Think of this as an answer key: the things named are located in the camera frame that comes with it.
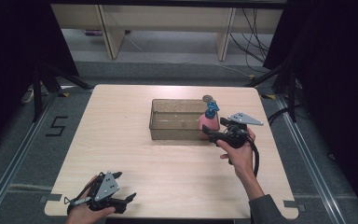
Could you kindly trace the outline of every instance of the clear box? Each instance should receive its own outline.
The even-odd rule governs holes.
[[[152,139],[204,140],[199,130],[199,117],[206,109],[207,105],[202,100],[153,100],[149,123]]]

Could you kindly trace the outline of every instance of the hand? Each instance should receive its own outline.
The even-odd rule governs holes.
[[[248,128],[249,136],[255,141],[255,134]],[[253,151],[251,144],[246,142],[240,148],[233,148],[223,140],[217,140],[220,146],[227,154],[220,156],[220,159],[230,159],[235,168],[235,174],[243,184],[249,200],[264,196],[264,192],[255,178],[253,172]]]
[[[80,197],[80,199],[86,198],[90,189],[86,190],[84,194]],[[74,207],[69,214],[68,218],[66,219],[66,224],[93,224],[96,223],[101,218],[105,218],[109,216],[110,214],[114,213],[116,209],[114,207],[107,207],[100,211],[91,211],[86,203],[82,203],[81,205],[78,205]]]
[[[255,134],[248,128],[249,136],[255,141]],[[240,148],[233,148],[223,140],[217,140],[217,145],[220,146],[227,154],[220,156],[221,159],[230,159],[235,168],[237,177],[253,172],[253,151],[251,144],[246,142]]]

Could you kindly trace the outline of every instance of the wooden table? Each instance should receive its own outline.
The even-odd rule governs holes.
[[[220,160],[221,148],[206,141],[153,141],[150,137],[153,99],[201,99],[205,94],[218,103],[220,117],[241,111],[265,123],[251,126],[260,153],[258,180],[282,214],[296,218],[296,208],[283,206],[283,201],[294,197],[255,89],[140,85],[94,89],[51,192],[62,198],[48,202],[46,214],[66,216],[64,196],[75,198],[94,175],[112,171],[123,173],[114,198],[137,192],[127,211],[112,217],[249,218],[245,190],[233,166]]]

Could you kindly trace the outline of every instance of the sleeve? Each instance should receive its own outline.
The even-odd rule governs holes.
[[[255,224],[281,224],[289,223],[289,221],[282,216],[277,205],[272,200],[271,196],[265,195],[263,197],[251,200],[249,202],[251,213],[255,220]]]

